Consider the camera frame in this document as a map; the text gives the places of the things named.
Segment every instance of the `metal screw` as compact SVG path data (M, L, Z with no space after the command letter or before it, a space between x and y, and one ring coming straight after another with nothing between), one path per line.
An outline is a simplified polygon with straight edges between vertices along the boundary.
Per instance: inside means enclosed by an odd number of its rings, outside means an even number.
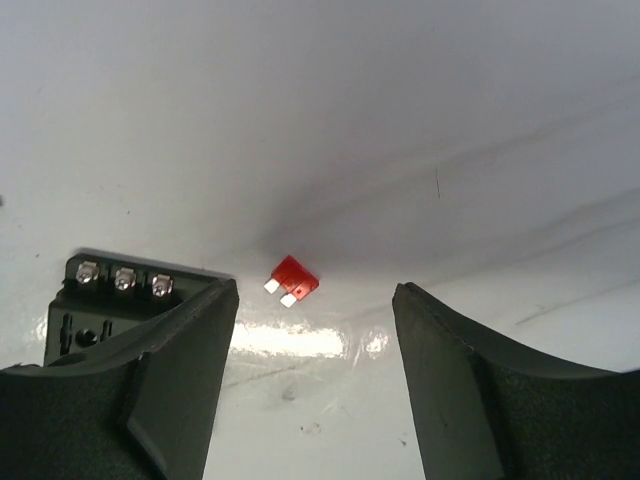
M136 272L130 268L121 268L116 272L114 283L118 290L124 292L136 284Z
M168 275L156 275L151 282L151 292L156 297L164 297L173 290L173 280Z
M78 283L82 285L86 285L91 280L98 279L98 264L94 262L82 262L78 266L78 271L76 272L76 280Z

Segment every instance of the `marble surface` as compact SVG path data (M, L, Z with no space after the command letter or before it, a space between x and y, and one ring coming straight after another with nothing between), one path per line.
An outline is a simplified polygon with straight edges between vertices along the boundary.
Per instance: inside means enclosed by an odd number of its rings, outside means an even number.
M4 2L0 365L81 247L228 272L206 479L422 478L390 300L640 367L640 10ZM321 277L284 309L292 253Z

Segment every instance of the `red plastic fuse body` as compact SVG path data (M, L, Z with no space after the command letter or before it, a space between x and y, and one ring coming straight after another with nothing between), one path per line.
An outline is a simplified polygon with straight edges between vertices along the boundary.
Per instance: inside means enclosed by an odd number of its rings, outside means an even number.
M320 282L291 255L288 255L271 272L271 279L264 288L269 293L275 293L282 287L287 293L280 299L289 308L318 288Z

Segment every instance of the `metal prong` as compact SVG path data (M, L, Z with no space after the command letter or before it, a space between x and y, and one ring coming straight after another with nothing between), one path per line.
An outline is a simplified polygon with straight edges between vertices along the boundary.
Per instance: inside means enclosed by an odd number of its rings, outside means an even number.
M76 272L76 280L82 285L86 285L91 280L98 279L98 264L95 262L82 262L78 265L78 271Z
M292 293L287 293L280 299L280 303L283 304L287 308L291 308L291 306L296 303L298 300Z
M173 279L168 275L156 275L151 282L151 293L156 297L164 297L173 290Z
M280 283L275 278L272 278L267 283L264 284L264 289L270 294L276 293L276 290L280 288Z
M116 272L116 279L113 282L121 292L132 288L136 284L136 272L131 268L121 268Z

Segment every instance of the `small red object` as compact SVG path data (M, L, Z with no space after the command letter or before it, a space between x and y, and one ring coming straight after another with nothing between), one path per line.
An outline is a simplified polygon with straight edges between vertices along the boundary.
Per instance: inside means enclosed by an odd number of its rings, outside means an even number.
M271 272L271 279L264 285L269 293L275 293L279 287L286 290L280 299L285 307L290 307L313 292L320 282L291 255L288 255Z

